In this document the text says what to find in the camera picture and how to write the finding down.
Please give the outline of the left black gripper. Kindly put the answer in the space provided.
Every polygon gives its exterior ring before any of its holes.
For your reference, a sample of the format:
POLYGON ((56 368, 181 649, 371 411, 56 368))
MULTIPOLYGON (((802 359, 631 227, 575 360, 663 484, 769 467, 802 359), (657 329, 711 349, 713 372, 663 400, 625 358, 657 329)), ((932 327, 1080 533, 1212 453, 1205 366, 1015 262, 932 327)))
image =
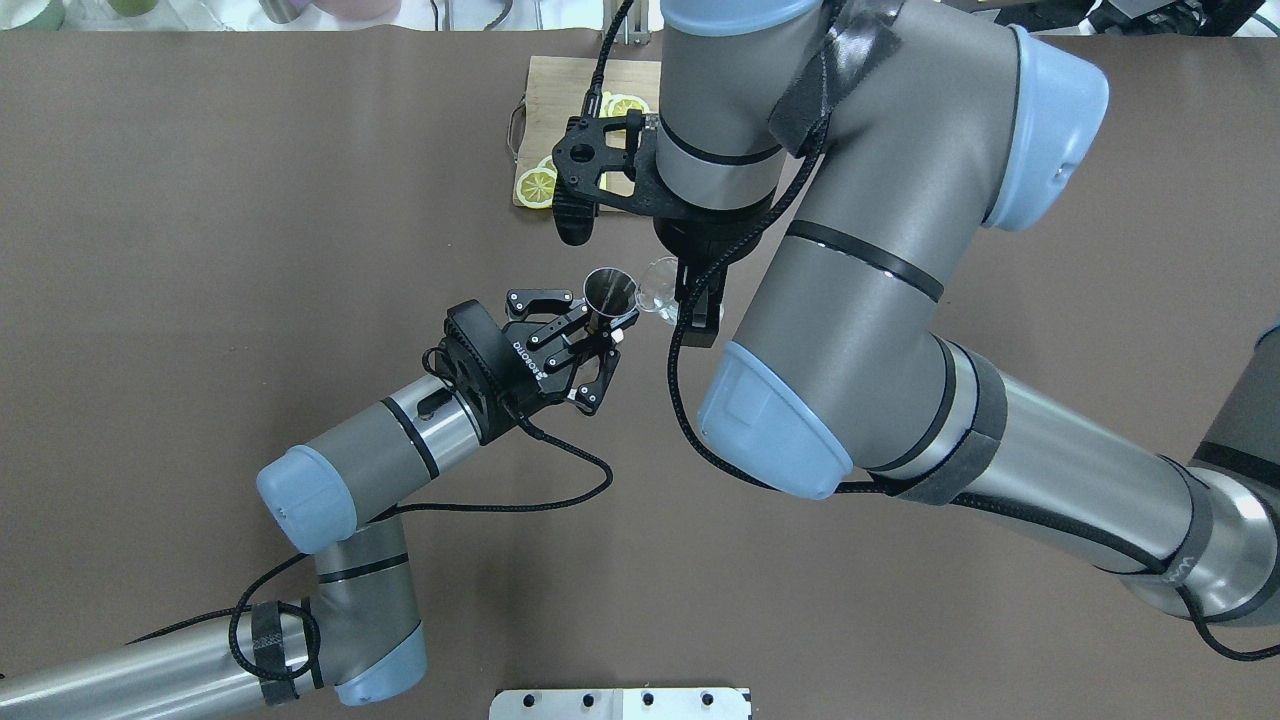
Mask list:
POLYGON ((568 404, 594 416, 620 365, 618 343, 588 337, 588 306, 570 290, 508 290, 506 336, 486 309, 467 300, 445 311, 440 377, 470 410, 479 443, 489 445, 518 419, 548 404, 568 404), (545 397, 518 348, 552 351, 545 359, 545 397))

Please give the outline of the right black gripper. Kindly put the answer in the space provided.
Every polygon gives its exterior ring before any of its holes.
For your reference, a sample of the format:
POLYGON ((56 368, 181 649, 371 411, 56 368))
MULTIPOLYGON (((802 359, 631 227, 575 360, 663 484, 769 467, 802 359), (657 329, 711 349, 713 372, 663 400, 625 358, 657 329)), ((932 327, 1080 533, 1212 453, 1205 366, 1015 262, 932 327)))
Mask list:
POLYGON ((692 219, 655 217, 655 236, 678 259, 676 300, 678 320, 686 318, 678 345, 709 348, 721 332, 727 270, 716 269, 703 291, 694 297, 698 279, 717 258, 742 241, 772 208, 772 197, 735 210, 698 209, 692 219))

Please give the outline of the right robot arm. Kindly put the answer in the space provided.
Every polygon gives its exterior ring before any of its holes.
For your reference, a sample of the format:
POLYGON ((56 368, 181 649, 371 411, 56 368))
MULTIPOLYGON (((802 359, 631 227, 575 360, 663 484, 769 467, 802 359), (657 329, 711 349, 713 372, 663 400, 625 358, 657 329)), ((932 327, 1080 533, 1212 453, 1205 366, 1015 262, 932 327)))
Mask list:
POLYGON ((657 165, 724 218, 762 209, 692 283, 780 242, 684 438, 804 500, 970 509, 1096 565, 1244 664, 1277 626, 1277 325, 1185 460, 1073 411, 947 327, 991 232, 1039 220, 1085 164, 1108 81, 1020 27, 937 1, 667 1, 657 165))

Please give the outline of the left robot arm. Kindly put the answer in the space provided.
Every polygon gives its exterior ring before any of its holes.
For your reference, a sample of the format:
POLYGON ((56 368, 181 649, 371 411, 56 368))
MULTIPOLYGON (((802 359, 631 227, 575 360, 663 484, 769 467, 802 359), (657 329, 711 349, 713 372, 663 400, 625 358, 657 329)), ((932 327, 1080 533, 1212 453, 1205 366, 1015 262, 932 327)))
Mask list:
POLYGON ((504 324, 474 300, 445 314, 424 374, 265 466, 256 486, 316 591, 255 601, 152 632, 100 656, 3 683, 5 719, 225 719, 332 688, 361 706, 428 669, 402 515, 406 500, 506 432, 586 459, 532 416, 568 404, 591 416, 637 319, 631 292, 512 290, 504 324))

